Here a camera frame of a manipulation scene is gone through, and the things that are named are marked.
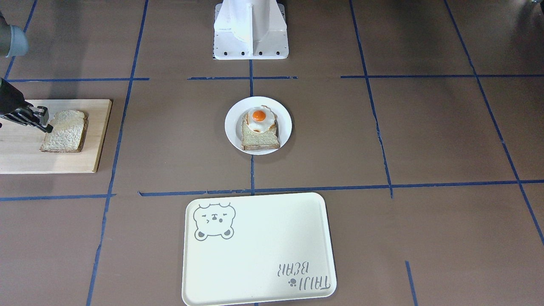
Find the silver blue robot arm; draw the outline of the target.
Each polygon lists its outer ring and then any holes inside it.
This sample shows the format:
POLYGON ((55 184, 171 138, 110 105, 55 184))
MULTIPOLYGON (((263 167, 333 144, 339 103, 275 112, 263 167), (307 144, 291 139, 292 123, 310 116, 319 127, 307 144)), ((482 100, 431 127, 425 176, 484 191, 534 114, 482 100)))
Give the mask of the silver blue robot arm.
MULTIPOLYGON (((0 15, 0 54, 1 57, 23 56, 28 52, 28 40, 24 31, 8 24, 0 15)), ((48 123, 48 109, 34 106, 25 100, 23 93, 1 78, 0 86, 1 118, 23 126, 33 126, 45 133, 51 133, 53 126, 48 123)))

